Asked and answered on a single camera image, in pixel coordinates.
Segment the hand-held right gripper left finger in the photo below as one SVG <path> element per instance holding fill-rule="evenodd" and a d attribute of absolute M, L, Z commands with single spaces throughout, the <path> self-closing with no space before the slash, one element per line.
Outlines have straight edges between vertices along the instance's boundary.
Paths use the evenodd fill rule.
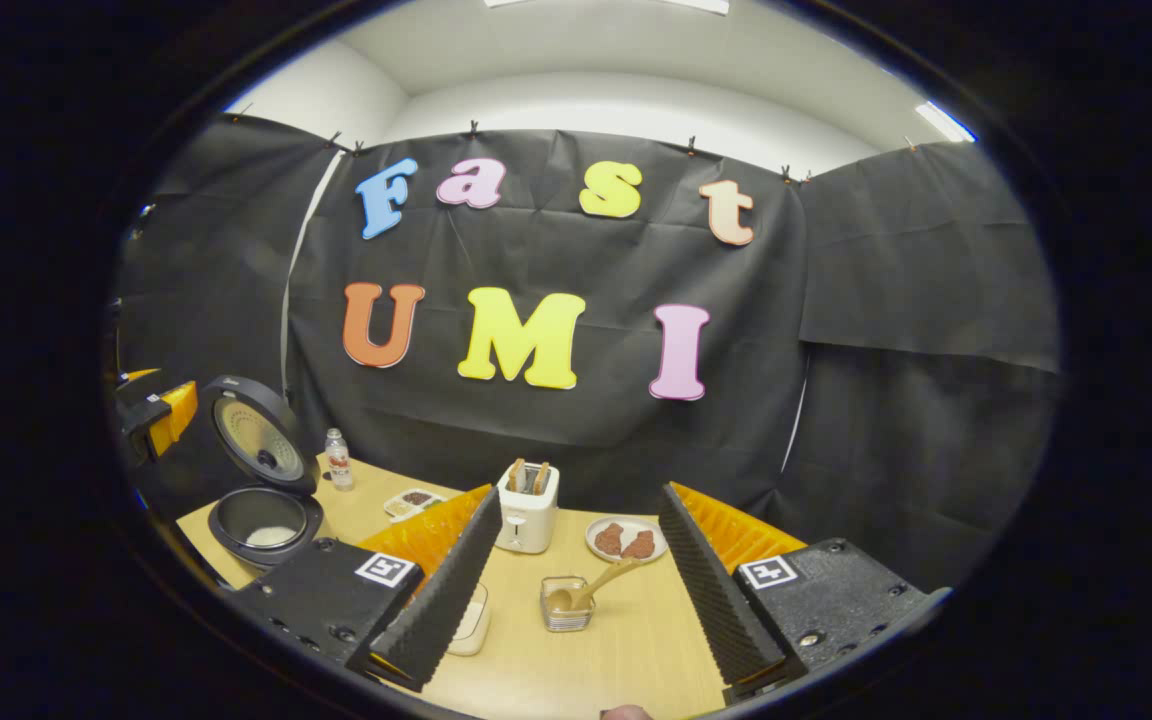
<path fill-rule="evenodd" d="M 460 628 L 500 526 L 498 488 L 479 486 L 358 544 L 317 539 L 232 601 L 310 655 L 419 692 Z"/>

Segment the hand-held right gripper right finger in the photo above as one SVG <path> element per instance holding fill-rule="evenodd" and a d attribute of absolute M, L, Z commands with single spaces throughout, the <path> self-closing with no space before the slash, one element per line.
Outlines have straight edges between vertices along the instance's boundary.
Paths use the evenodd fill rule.
<path fill-rule="evenodd" d="M 799 541 L 695 488 L 669 483 L 658 511 L 728 706 L 838 676 L 940 614 L 922 591 L 842 537 Z"/>

